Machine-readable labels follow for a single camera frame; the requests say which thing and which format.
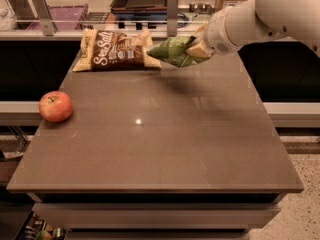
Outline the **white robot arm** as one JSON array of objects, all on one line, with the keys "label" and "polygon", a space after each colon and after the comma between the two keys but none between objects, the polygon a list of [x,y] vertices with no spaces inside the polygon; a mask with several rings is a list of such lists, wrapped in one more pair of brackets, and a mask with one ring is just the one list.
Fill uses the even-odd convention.
[{"label": "white robot arm", "polygon": [[320,56],[320,0],[247,0],[216,12],[186,53],[203,59],[293,38]]}]

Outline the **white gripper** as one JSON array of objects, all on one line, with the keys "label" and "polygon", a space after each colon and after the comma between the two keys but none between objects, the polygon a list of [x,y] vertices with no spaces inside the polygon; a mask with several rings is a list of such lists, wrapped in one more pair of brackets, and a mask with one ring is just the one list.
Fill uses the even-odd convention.
[{"label": "white gripper", "polygon": [[212,54],[226,55],[239,51],[245,42],[241,40],[244,31],[244,11],[241,7],[225,7],[215,13],[209,22],[204,22],[193,33],[198,38],[186,49],[193,57],[210,58]]}]

